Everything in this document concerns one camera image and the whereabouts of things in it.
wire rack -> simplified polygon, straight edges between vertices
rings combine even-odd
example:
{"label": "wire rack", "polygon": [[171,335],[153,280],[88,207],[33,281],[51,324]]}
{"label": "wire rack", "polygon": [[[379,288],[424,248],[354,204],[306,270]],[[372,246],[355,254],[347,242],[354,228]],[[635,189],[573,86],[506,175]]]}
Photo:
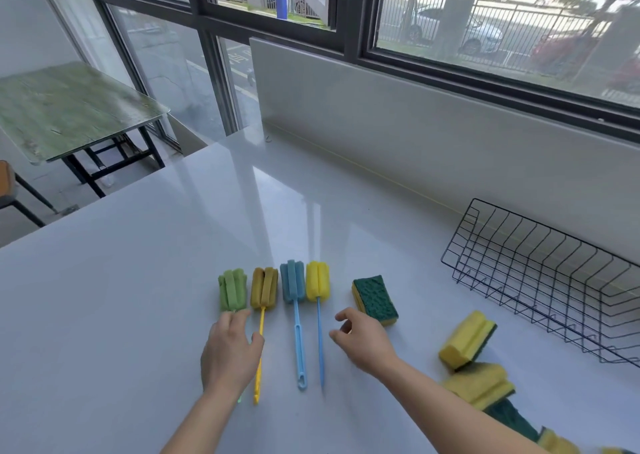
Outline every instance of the wire rack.
{"label": "wire rack", "polygon": [[596,355],[640,366],[640,267],[473,200],[442,255],[453,278]]}

blue sponge brush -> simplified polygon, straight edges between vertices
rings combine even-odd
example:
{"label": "blue sponge brush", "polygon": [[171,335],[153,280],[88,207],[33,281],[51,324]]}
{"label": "blue sponge brush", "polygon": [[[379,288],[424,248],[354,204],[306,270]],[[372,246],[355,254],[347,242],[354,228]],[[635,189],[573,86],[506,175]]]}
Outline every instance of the blue sponge brush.
{"label": "blue sponge brush", "polygon": [[298,301],[305,300],[305,265],[302,262],[288,261],[280,265],[282,276],[282,298],[287,304],[293,303],[293,311],[296,317],[296,361],[298,363],[298,388],[307,388],[307,369],[305,367],[305,349],[302,342],[302,325],[300,324],[300,311]]}

white wall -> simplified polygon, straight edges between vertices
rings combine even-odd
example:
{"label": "white wall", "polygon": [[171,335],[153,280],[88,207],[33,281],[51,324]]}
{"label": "white wall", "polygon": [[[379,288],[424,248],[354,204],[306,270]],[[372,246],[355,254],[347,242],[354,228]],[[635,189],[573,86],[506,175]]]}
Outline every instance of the white wall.
{"label": "white wall", "polygon": [[459,212],[481,198],[640,262],[636,146],[272,43],[251,47],[264,121]]}
{"label": "white wall", "polygon": [[[79,60],[46,0],[0,0],[0,77]],[[0,132],[0,159],[25,178],[44,175]]]}

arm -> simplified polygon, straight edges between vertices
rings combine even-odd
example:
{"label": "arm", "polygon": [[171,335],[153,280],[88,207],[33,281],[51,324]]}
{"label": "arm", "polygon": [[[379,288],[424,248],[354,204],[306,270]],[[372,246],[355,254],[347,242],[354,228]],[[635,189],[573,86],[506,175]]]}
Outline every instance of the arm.
{"label": "arm", "polygon": [[396,397],[440,454],[543,454],[537,444],[476,410],[396,356],[379,321],[348,307],[329,336]]}
{"label": "arm", "polygon": [[204,393],[161,454],[210,454],[220,442],[231,412],[258,369],[264,338],[244,335],[249,309],[223,313],[209,331],[200,358]]}

chair seat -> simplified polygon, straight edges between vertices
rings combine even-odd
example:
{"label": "chair seat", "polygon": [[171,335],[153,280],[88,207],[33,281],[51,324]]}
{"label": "chair seat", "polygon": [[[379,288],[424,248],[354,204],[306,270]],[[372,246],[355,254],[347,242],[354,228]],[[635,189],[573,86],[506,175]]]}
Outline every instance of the chair seat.
{"label": "chair seat", "polygon": [[17,192],[13,168],[7,161],[0,161],[0,208],[12,203]]}

